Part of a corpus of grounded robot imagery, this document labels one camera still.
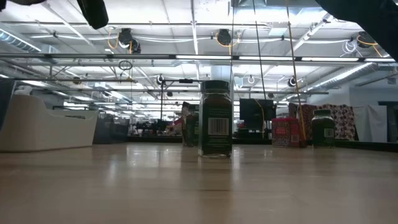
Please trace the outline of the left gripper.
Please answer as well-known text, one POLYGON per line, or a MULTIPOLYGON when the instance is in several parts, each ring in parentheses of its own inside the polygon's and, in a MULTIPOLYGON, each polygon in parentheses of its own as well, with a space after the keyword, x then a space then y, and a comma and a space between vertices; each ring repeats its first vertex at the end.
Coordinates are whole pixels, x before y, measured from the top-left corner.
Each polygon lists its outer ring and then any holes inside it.
POLYGON ((10 100, 14 93, 15 81, 10 79, 1 79, 0 86, 0 129, 5 121, 7 109, 10 104, 10 100))

